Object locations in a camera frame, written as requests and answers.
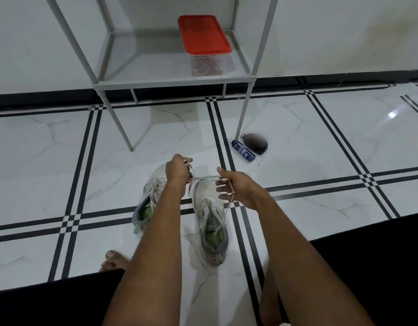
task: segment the spray can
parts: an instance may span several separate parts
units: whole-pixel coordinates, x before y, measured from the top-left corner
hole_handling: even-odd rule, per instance
[[[242,155],[247,161],[250,163],[253,161],[256,156],[251,152],[248,148],[246,148],[241,142],[234,139],[232,141],[233,148],[239,152],[240,155]]]

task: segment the red lid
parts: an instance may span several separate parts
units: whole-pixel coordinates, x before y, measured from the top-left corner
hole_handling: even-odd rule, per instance
[[[215,16],[180,16],[177,22],[188,54],[217,55],[232,52]]]

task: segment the bare foot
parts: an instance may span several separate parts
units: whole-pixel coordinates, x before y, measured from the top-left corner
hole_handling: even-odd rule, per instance
[[[279,326],[283,323],[279,310],[278,293],[276,279],[268,266],[259,305],[260,319],[264,326]]]
[[[99,272],[114,270],[116,268],[127,269],[129,260],[115,250],[109,250],[105,254],[106,261],[102,263]]]

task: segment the hand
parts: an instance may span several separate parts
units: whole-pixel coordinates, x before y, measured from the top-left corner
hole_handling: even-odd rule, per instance
[[[177,184],[185,194],[185,186],[189,181],[189,178],[192,177],[190,173],[190,167],[184,162],[192,162],[192,158],[183,157],[180,154],[175,154],[171,161],[167,162],[165,171],[167,174],[167,183]]]
[[[242,202],[245,207],[256,210],[262,201],[272,199],[269,193],[247,174],[223,170],[221,167],[218,167],[217,171],[221,175],[221,178],[228,178],[230,180],[235,192],[233,199]],[[228,182],[217,181],[216,185],[218,186],[216,189],[217,192],[232,193],[232,188]],[[230,201],[232,196],[220,194],[219,198]]]

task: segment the shoe insole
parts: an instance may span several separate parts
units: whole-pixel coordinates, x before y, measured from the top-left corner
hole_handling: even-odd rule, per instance
[[[213,249],[217,249],[218,245],[223,241],[223,234],[221,231],[215,235],[215,230],[210,230],[206,232],[206,242],[213,247]]]
[[[141,219],[146,219],[148,217],[152,217],[153,215],[153,210],[151,207],[145,207],[145,208],[141,208],[140,212],[139,212],[139,216],[141,217]]]

